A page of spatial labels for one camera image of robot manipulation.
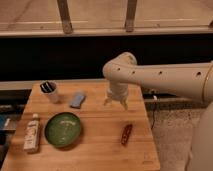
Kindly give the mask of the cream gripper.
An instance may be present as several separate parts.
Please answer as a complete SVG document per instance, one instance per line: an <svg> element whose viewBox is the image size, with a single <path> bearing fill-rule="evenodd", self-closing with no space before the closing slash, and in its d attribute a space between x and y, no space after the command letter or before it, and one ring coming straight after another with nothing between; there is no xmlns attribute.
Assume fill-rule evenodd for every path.
<svg viewBox="0 0 213 171"><path fill-rule="evenodd" d="M112 100L121 101L125 110L128 110L126 98L128 96L128 85L117 82L110 82L109 89L107 90L107 98L104 100L103 105L111 103Z"/></svg>

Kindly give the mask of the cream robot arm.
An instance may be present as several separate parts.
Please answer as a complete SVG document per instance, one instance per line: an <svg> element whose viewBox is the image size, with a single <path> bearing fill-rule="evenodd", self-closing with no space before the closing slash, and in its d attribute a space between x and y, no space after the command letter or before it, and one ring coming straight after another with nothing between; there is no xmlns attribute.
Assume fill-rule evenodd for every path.
<svg viewBox="0 0 213 171"><path fill-rule="evenodd" d="M124 52L108 61L102 72L109 81L106 103L115 100L127 107L129 84L207 103L195 128L184 171L213 171L213 61L142 66L132 53Z"/></svg>

